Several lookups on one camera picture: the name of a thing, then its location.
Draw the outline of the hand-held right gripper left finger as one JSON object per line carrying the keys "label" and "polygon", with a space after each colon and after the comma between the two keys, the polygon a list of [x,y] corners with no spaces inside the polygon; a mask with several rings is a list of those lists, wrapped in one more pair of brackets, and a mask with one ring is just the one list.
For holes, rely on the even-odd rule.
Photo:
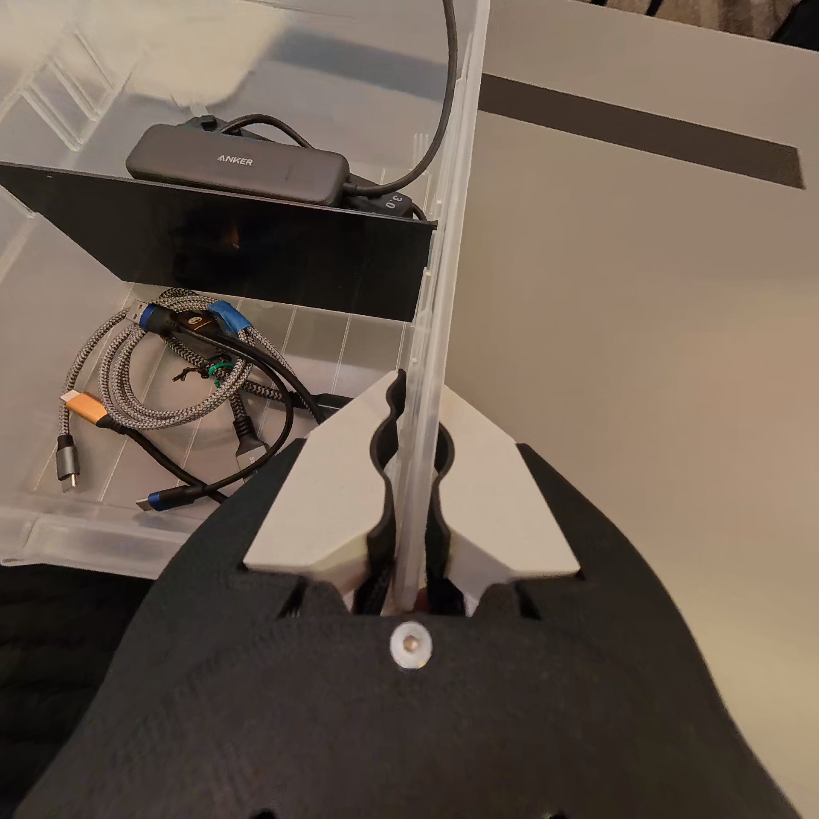
{"label": "hand-held right gripper left finger", "polygon": [[394,494],[406,374],[390,372],[308,435],[243,563],[332,584],[381,613],[395,566]]}

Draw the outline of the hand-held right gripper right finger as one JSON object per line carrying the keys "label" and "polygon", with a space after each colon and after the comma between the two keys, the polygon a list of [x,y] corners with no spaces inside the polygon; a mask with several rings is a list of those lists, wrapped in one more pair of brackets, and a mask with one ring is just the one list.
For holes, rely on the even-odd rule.
{"label": "hand-held right gripper right finger", "polygon": [[425,532],[429,612],[469,613],[491,586],[576,575],[513,438],[449,388],[440,407]]}

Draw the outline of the clear plastic bin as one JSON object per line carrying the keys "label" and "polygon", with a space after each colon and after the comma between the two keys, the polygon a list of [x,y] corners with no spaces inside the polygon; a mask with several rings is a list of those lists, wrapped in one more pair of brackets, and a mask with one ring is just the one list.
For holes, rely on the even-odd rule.
{"label": "clear plastic bin", "polygon": [[[312,393],[355,398],[407,375],[395,493],[395,593],[421,573],[433,452],[489,2],[453,2],[458,80],[445,139],[404,192],[436,222],[415,316],[401,322],[203,292],[235,305]],[[153,125],[281,119],[371,183],[423,157],[445,93],[441,2],[2,2],[2,162],[131,179]],[[56,474],[59,397],[92,332],[167,288],[118,279],[2,187],[2,566],[157,578],[217,506],[137,501],[177,480],[77,419],[79,475]]]}

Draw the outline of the slim black usb hub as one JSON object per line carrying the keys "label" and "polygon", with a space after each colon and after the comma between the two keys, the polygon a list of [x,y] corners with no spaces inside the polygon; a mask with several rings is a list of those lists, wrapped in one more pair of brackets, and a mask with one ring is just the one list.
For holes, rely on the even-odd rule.
{"label": "slim black usb hub", "polygon": [[335,206],[350,175],[335,152],[186,125],[148,128],[125,167],[135,179],[315,206]]}

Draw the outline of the black bin divider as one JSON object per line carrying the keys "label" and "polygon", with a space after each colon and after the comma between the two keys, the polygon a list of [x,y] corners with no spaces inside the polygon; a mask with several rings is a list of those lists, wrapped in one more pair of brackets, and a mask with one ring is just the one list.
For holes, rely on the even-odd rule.
{"label": "black bin divider", "polygon": [[125,282],[408,322],[436,222],[68,169],[2,187]]}

